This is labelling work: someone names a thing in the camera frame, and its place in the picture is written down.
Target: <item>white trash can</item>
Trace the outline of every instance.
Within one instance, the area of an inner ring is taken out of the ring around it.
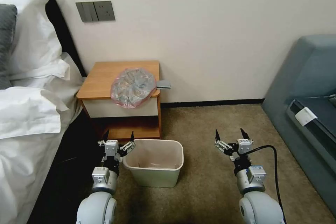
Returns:
[[[140,186],[174,187],[183,166],[183,147],[177,141],[135,139],[136,146],[122,163]]]

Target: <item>pink plastic bag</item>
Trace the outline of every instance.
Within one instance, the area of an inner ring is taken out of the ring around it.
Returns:
[[[121,107],[133,109],[151,97],[155,90],[153,74],[144,68],[126,68],[111,86],[111,99]]]

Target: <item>blue sofa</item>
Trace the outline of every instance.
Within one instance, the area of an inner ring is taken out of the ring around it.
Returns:
[[[336,217],[336,35],[301,37],[268,90],[262,108]],[[302,126],[304,107],[316,119]]]

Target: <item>beige carpet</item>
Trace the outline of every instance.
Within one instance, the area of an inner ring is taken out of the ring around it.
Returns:
[[[254,147],[272,144],[278,151],[280,194],[287,223],[335,223],[304,172],[260,105],[171,108],[162,110],[164,139],[184,147],[184,166],[174,188],[139,187],[121,167],[115,223],[242,224],[241,198],[233,163],[214,146],[215,129],[226,142],[240,138],[242,127]],[[251,154],[252,164],[268,173],[266,192],[277,198],[272,150]]]

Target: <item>baseboard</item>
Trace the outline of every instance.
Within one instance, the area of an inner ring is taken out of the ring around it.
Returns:
[[[161,103],[161,108],[173,107],[207,107],[218,105],[261,104],[264,99],[221,100],[221,101],[190,101],[181,103]]]

